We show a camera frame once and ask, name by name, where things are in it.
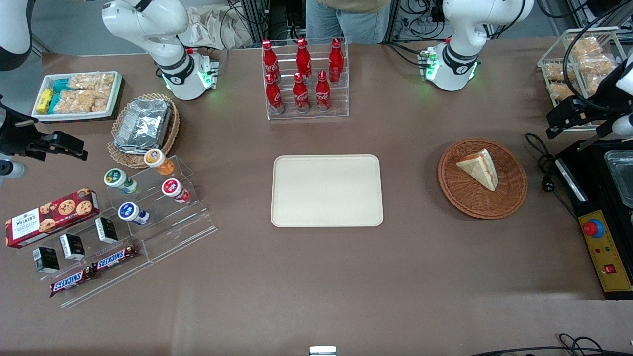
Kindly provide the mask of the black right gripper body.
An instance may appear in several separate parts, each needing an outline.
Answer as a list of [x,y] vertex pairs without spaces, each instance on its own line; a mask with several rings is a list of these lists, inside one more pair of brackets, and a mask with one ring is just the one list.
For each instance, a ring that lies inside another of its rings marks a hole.
[[6,156],[29,156],[45,161],[46,151],[39,151],[45,144],[45,133],[38,131],[36,119],[0,104],[0,152]]

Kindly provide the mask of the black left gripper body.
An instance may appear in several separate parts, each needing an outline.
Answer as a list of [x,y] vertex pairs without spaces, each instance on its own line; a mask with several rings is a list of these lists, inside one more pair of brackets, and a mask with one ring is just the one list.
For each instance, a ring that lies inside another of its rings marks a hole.
[[[615,107],[619,103],[617,99],[612,97],[591,97],[587,99],[597,106]],[[580,110],[578,113],[578,125],[574,126],[574,130],[594,130],[604,122],[614,122],[619,119],[619,113],[597,110],[585,104],[580,97],[574,97],[574,104]]]

